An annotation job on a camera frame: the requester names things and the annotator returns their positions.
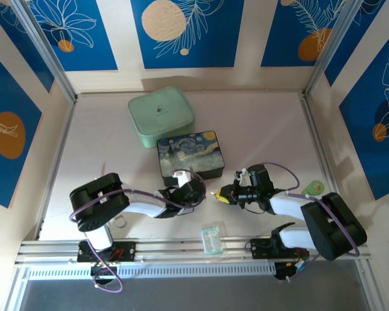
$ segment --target beige circle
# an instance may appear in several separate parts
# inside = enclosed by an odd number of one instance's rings
[[[283,6],[289,6],[291,5],[292,3],[296,2],[296,0],[281,0],[281,4]]]
[[[169,0],[155,0],[141,16],[144,31],[156,41],[178,38],[186,29],[186,18],[180,8]]]

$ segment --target white leaf pattern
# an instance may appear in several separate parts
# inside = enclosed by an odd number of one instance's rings
[[[330,0],[325,10],[320,8],[318,0],[295,0],[291,6],[296,10],[298,21],[305,25],[307,32],[314,34],[318,42],[318,51],[324,47],[326,29],[336,20],[347,0]]]
[[[183,12],[186,19],[186,28],[183,33],[176,39],[169,41],[159,41],[154,49],[160,49],[156,58],[172,51],[173,54],[187,49],[190,51],[197,40],[202,39],[202,33],[208,32],[206,17],[212,15],[219,10],[224,4],[224,0],[219,0],[217,7],[208,12],[211,8],[211,3],[216,0],[177,0],[175,4]]]
[[[66,40],[93,48],[94,41],[86,31],[95,28],[97,20],[77,13],[76,0],[32,0],[29,6],[42,29],[52,34],[54,42]]]
[[[0,2],[0,15],[6,23],[15,27],[18,31],[26,33],[26,30],[21,25],[11,6],[4,5]]]

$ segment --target metal frame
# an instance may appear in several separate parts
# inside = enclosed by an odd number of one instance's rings
[[[40,53],[40,56],[45,61],[55,79],[60,83],[65,95],[71,99],[72,103],[75,103],[77,101],[77,94],[69,82],[64,68],[56,57],[46,35],[43,33],[39,23],[30,10],[29,5],[25,0],[10,0],[10,3],[12,4],[14,13],[29,35],[29,38]]]
[[[302,95],[301,106],[312,137],[328,187],[338,191],[329,166],[327,154],[312,114],[311,105]],[[117,264],[122,278],[127,277],[196,277],[205,276],[209,270],[191,268],[214,267],[219,275],[262,275],[271,274],[274,263],[285,260],[254,260],[245,250],[245,243],[256,236],[234,236],[222,238],[225,252],[221,257],[206,259],[203,244],[197,238],[175,239],[124,239],[137,242],[134,262]],[[77,263],[79,240],[70,241],[24,241],[16,257],[12,293],[2,310],[18,310],[23,299],[27,281],[40,277],[46,279],[90,278],[91,264]],[[383,299],[370,268],[370,253],[366,245],[360,248],[360,257],[341,256],[338,260],[354,260],[362,280],[368,303],[372,310],[385,310]]]
[[[344,35],[348,31],[357,11],[359,11],[360,6],[363,4],[363,1],[364,0],[349,0],[344,5],[343,11],[337,18],[333,31],[331,32],[329,39],[324,45],[324,48],[314,65],[314,70],[312,71],[309,81],[303,91],[305,97],[310,94],[318,79],[327,69],[327,66],[329,65],[333,55],[336,53],[338,46],[342,42]]]
[[[46,64],[55,78],[60,82],[66,95],[75,102],[77,96],[69,83],[64,70],[55,56],[52,47],[45,37],[40,26],[34,19],[28,4],[24,0],[10,0],[17,17],[26,28],[31,40],[39,50]],[[329,61],[339,46],[344,34],[363,0],[348,1],[342,14],[339,16],[335,30],[323,49],[306,88],[300,96],[301,106],[312,137],[312,142],[318,156],[318,162],[327,186],[338,192],[338,186],[333,177],[328,157],[323,147],[320,134],[308,101],[308,94],[315,83],[325,71]],[[42,223],[45,208],[49,202],[50,193],[56,178],[56,173],[69,127],[71,125],[74,109],[67,122],[57,160],[53,168],[53,176],[49,181],[49,191],[43,201],[43,210],[40,215]],[[40,226],[36,228],[35,237],[40,233]],[[201,277],[215,273],[216,275],[271,275],[274,274],[274,263],[279,260],[253,260],[250,253],[245,250],[245,243],[256,236],[238,236],[222,238],[225,246],[223,256],[206,259],[202,241],[195,238],[177,239],[148,239],[136,240],[136,258],[132,263],[120,263],[118,268],[123,278],[127,277]],[[21,244],[15,262],[15,271],[10,295],[2,306],[2,310],[18,310],[23,300],[25,288],[30,279],[77,279],[89,278],[91,264],[78,264],[76,262],[78,251],[77,240],[73,241],[24,241]],[[370,253],[367,246],[360,247],[359,258],[342,256],[338,260],[354,260],[359,271],[360,279],[372,310],[385,310],[381,291],[375,280],[370,264]]]
[[[65,150],[67,134],[69,133],[69,129],[71,128],[74,113],[75,113],[75,105],[73,105],[71,110],[69,111],[68,120],[64,126],[64,134],[62,137],[62,141],[59,144],[56,159],[54,160],[53,165],[52,165],[51,175],[49,176],[49,179],[47,181],[47,186],[46,186],[47,190],[46,190],[45,196],[43,197],[42,203],[41,203],[40,208],[39,208],[38,217],[36,219],[36,227],[35,227],[34,235],[33,235],[34,240],[38,240],[40,237],[40,230],[41,230],[41,227],[43,225],[43,220],[44,220],[45,215],[46,215],[49,201],[51,199],[51,193],[53,190],[54,182],[56,180],[56,175],[58,173],[60,161],[62,159],[62,154]]]

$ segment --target purple cable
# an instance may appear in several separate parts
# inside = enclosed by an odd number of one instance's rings
[[[203,187],[205,188],[205,193],[206,193],[206,184],[205,184],[204,180],[200,177],[199,174],[197,174],[196,172],[193,172],[191,170],[186,170],[186,169],[179,169],[179,170],[176,170],[175,172],[179,172],[179,171],[184,171],[184,172],[189,172],[189,173],[194,174],[200,180],[200,182],[203,184]],[[73,212],[72,214],[69,215],[69,220],[72,221],[72,222],[76,222],[74,217],[77,214],[85,211],[86,209],[89,209],[92,205],[100,202],[102,199],[109,198],[110,196],[116,195],[118,193],[136,193],[136,194],[141,194],[143,196],[148,196],[150,198],[157,199],[157,200],[159,200],[159,201],[161,201],[163,203],[174,205],[174,206],[179,207],[181,209],[192,209],[194,207],[199,206],[202,203],[202,201],[200,201],[200,202],[198,202],[198,203],[196,203],[196,204],[194,204],[192,206],[185,206],[185,205],[180,205],[180,204],[171,202],[168,199],[162,198],[161,196],[156,196],[155,194],[147,192],[147,191],[133,190],[133,189],[119,189],[119,190],[114,190],[114,191],[111,191],[111,192],[107,192],[106,194],[104,194],[102,196],[99,196],[98,198],[88,202],[87,204],[84,204],[79,209],[77,209],[75,212]]]
[[[297,175],[295,175],[295,174],[293,173],[293,171],[291,171],[289,168],[284,167],[283,165],[278,164],[278,163],[274,163],[274,162],[264,162],[264,163],[262,163],[262,164],[264,164],[264,165],[274,165],[274,166],[276,166],[276,167],[281,167],[283,170],[286,170],[288,173],[290,173],[290,175],[291,175],[292,177],[294,177],[294,179],[297,181],[297,185],[296,185],[296,186],[293,186],[293,187],[291,187],[291,188],[288,188],[287,191],[296,190],[296,189],[300,186],[300,180],[298,179]]]
[[[330,216],[330,218],[333,219],[333,221],[336,223],[337,227],[343,232],[344,236],[349,241],[351,247],[355,250],[354,253],[348,253],[348,255],[354,257],[360,256],[360,251],[358,250],[355,241],[351,238],[350,234],[348,233],[346,228],[342,225],[340,220],[338,220],[338,218],[333,214],[333,212],[328,208],[328,206],[322,200],[319,200],[318,198],[314,198],[312,196],[304,196],[302,194],[294,194],[294,193],[288,193],[287,196],[290,196],[292,198],[298,198],[298,199],[307,199],[320,204],[325,209],[325,211]]]
[[[189,173],[195,175],[195,176],[199,179],[199,181],[202,183],[202,185],[203,185],[203,187],[204,187],[204,189],[205,189],[205,193],[206,193],[206,184],[205,184],[205,181],[200,177],[200,175],[199,175],[198,173],[193,172],[192,170],[186,170],[186,169],[184,169],[184,168],[179,169],[179,170],[175,170],[173,173],[179,172],[179,171],[189,172]],[[115,190],[115,191],[108,192],[108,193],[106,193],[106,194],[104,194],[104,195],[102,195],[102,196],[99,196],[98,198],[96,198],[96,199],[94,199],[94,200],[88,202],[87,204],[84,204],[84,205],[81,206],[79,209],[77,209],[75,212],[73,212],[72,214],[69,215],[69,220],[72,221],[72,222],[74,222],[74,223],[76,223],[77,221],[76,221],[76,219],[75,219],[75,216],[76,216],[77,214],[79,214],[79,213],[85,211],[86,209],[89,209],[92,205],[94,205],[94,204],[100,202],[102,199],[108,198],[108,197],[113,196],[113,195],[118,194],[118,193],[136,193],[136,194],[141,194],[141,195],[143,195],[143,196],[149,196],[149,197],[151,197],[151,198],[155,198],[155,199],[157,199],[157,200],[159,200],[159,201],[161,201],[161,202],[164,202],[164,203],[166,203],[166,204],[172,204],[172,205],[174,205],[174,206],[176,206],[176,207],[179,207],[179,208],[181,208],[181,209],[192,209],[192,208],[195,208],[196,206],[200,205],[200,204],[202,203],[202,201],[203,201],[203,200],[201,200],[201,201],[199,201],[198,203],[196,203],[196,204],[194,204],[194,205],[192,205],[192,206],[185,206],[185,205],[180,205],[180,204],[171,202],[170,200],[167,200],[167,199],[165,199],[165,198],[162,198],[161,196],[156,196],[156,195],[154,195],[154,194],[152,194],[152,193],[149,193],[149,192],[146,192],[146,191],[142,191],[142,190],[133,190],[133,189],[119,189],[119,190]],[[92,278],[92,281],[93,281],[94,285],[95,285],[98,289],[103,290],[104,292],[113,293],[113,294],[118,294],[118,293],[122,292],[122,290],[123,290],[123,282],[121,281],[121,278],[118,276],[118,274],[116,274],[115,271],[113,271],[113,270],[109,267],[109,265],[106,263],[106,261],[105,261],[104,259],[102,259],[102,258],[98,255],[98,252],[97,252],[97,251],[95,250],[95,248],[92,246],[92,244],[91,244],[91,242],[88,240],[88,237],[87,237],[87,236],[86,236],[86,242],[88,243],[89,248],[90,248],[90,250],[92,251],[92,253],[95,255],[95,257],[96,257],[101,263],[104,264],[105,268],[103,268],[103,269],[107,269],[107,270],[108,270],[108,271],[109,271],[109,272],[118,280],[118,282],[119,282],[119,284],[120,284],[120,288],[119,288],[118,290],[109,290],[109,289],[107,289],[107,288],[103,288],[103,287],[99,286],[99,285],[97,284],[97,279],[96,279],[98,273],[96,273],[96,274],[94,275],[94,278]]]
[[[302,194],[294,194],[294,193],[290,193],[291,190],[295,190],[297,189],[299,186],[300,186],[300,180],[298,179],[297,175],[295,175],[295,173],[293,173],[293,171],[291,171],[289,168],[287,167],[284,167],[283,165],[280,165],[280,164],[277,164],[277,163],[273,163],[273,162],[264,162],[262,163],[264,165],[275,165],[276,167],[280,167],[284,170],[286,170],[288,173],[291,174],[292,177],[294,177],[294,179],[297,181],[297,185],[294,186],[294,187],[291,187],[291,188],[288,188],[287,189],[287,196],[290,196],[292,198],[299,198],[299,199],[306,199],[306,200],[311,200],[313,202],[317,202],[319,203],[324,209],[325,211],[327,212],[327,214],[330,216],[331,219],[333,219],[333,221],[336,223],[336,225],[338,226],[338,228],[343,232],[344,236],[346,237],[346,239],[349,241],[351,247],[355,250],[354,253],[348,253],[348,255],[350,256],[354,256],[354,257],[358,257],[360,255],[360,251],[359,249],[357,248],[357,245],[355,243],[355,241],[351,238],[350,234],[348,233],[348,231],[346,230],[346,228],[342,225],[342,223],[340,222],[340,220],[338,220],[338,218],[333,214],[332,211],[330,211],[330,209],[328,208],[328,206],[322,201],[322,200],[319,200],[318,198],[314,198],[312,196],[305,196],[305,195],[302,195]],[[298,275],[301,274],[301,272],[309,265],[311,265],[313,262],[316,261],[316,259],[320,256],[320,254],[317,254],[316,256],[314,256],[313,259],[311,259],[311,261],[306,264],[304,266],[304,268],[302,270],[300,270],[299,272],[297,272],[295,275],[293,275],[291,278],[289,278],[289,281],[295,279]]]
[[[104,292],[108,292],[108,293],[112,293],[112,294],[119,294],[123,291],[123,282],[121,281],[121,278],[118,276],[118,274],[112,270],[109,265],[106,263],[106,261],[104,259],[101,258],[101,256],[98,255],[97,251],[95,250],[95,248],[92,246],[91,242],[88,240],[88,237],[86,236],[86,242],[88,242],[88,245],[89,245],[89,248],[91,249],[92,253],[94,254],[95,257],[98,258],[98,260],[104,264],[105,268],[103,269],[107,269],[119,282],[119,289],[118,290],[109,290],[107,288],[103,288],[101,286],[98,285],[97,283],[97,274],[96,273],[94,275],[94,277],[92,278],[92,282],[93,284],[95,285],[96,288],[100,289],[100,290],[103,290]]]
[[[294,280],[297,276],[299,276],[301,273],[303,273],[304,269],[305,269],[306,267],[310,266],[311,264],[313,264],[313,263],[317,260],[317,258],[320,257],[320,256],[321,256],[320,254],[315,255],[315,256],[309,261],[309,263],[306,264],[301,270],[298,270],[298,271],[296,272],[296,274],[294,274],[292,277],[289,277],[289,278],[287,279],[288,282],[291,282],[291,281]]]

